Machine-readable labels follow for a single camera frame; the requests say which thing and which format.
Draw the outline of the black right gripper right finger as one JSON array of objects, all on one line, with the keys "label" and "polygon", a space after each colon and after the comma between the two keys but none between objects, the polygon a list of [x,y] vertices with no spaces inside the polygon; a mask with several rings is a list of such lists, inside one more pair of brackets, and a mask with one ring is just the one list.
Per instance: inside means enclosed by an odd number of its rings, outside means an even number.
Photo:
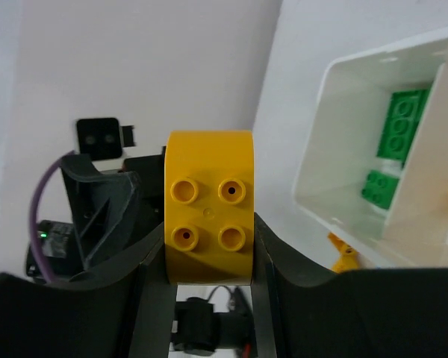
[{"label": "black right gripper right finger", "polygon": [[448,268],[337,274],[260,217],[254,233],[260,357],[448,357]]}]

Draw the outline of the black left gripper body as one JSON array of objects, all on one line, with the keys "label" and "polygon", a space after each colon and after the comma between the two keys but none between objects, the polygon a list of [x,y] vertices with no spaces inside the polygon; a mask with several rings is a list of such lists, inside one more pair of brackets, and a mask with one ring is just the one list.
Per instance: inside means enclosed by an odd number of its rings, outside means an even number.
[{"label": "black left gripper body", "polygon": [[[71,278],[151,233],[164,220],[164,153],[132,157],[99,172],[87,154],[70,152],[40,178],[28,212],[29,278]],[[72,221],[38,220],[46,184],[60,171]]]}]

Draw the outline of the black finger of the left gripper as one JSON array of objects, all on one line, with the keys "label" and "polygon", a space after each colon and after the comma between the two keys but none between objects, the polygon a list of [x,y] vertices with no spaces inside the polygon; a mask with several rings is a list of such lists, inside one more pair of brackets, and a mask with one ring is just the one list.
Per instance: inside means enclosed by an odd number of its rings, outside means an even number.
[{"label": "black finger of the left gripper", "polygon": [[84,269],[109,260],[130,242],[140,208],[140,181],[133,172],[103,174],[87,154],[60,160],[75,238]]}]

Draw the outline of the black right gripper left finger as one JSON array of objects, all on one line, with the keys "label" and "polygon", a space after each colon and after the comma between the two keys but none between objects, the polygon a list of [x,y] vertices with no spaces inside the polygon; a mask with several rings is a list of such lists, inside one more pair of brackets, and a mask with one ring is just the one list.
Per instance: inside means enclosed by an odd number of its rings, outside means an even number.
[{"label": "black right gripper left finger", "polygon": [[70,281],[0,273],[0,357],[164,357],[164,226]]}]

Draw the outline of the yellow round lego brick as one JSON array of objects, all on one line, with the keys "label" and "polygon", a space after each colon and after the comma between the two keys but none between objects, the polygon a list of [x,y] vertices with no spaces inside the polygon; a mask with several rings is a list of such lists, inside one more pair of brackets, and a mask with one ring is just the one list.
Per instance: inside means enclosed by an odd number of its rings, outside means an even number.
[{"label": "yellow round lego brick", "polygon": [[164,164],[167,277],[248,285],[254,252],[251,131],[173,131]]}]

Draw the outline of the green square lego brick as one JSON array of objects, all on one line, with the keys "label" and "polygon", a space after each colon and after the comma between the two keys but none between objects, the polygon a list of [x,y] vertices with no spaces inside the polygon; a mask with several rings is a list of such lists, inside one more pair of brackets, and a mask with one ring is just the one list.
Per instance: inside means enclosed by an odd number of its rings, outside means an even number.
[{"label": "green square lego brick", "polygon": [[380,209],[391,206],[399,178],[377,170],[370,170],[361,189],[361,197]]}]

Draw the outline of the green lego plate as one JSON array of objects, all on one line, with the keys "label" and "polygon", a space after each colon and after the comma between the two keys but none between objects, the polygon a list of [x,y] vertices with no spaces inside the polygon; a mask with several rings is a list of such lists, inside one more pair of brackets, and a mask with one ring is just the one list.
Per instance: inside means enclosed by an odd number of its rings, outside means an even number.
[{"label": "green lego plate", "polygon": [[416,134],[430,89],[394,92],[376,156],[398,160],[404,166]]}]

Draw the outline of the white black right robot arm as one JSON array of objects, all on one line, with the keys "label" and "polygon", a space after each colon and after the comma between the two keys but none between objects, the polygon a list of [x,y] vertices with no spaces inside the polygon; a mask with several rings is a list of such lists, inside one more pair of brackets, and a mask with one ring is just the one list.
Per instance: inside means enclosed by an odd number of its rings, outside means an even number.
[{"label": "white black right robot arm", "polygon": [[244,357],[448,357],[448,268],[334,273],[255,218],[250,307],[175,306],[177,351]]}]

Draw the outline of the yellow curved lego brick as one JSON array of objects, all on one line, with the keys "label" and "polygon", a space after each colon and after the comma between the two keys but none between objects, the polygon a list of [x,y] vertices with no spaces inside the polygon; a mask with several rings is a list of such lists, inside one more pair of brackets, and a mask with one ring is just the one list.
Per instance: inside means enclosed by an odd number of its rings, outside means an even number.
[{"label": "yellow curved lego brick", "polygon": [[345,271],[360,269],[358,252],[353,247],[333,233],[328,234],[328,239],[339,253],[338,260],[332,266],[333,272],[340,274]]}]

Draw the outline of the white three-compartment plastic bin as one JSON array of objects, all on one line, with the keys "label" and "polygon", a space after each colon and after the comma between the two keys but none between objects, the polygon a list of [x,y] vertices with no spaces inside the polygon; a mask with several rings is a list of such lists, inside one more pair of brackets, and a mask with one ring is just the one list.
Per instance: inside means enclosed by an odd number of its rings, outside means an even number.
[{"label": "white three-compartment plastic bin", "polygon": [[448,28],[334,60],[297,204],[380,267],[448,267]]}]

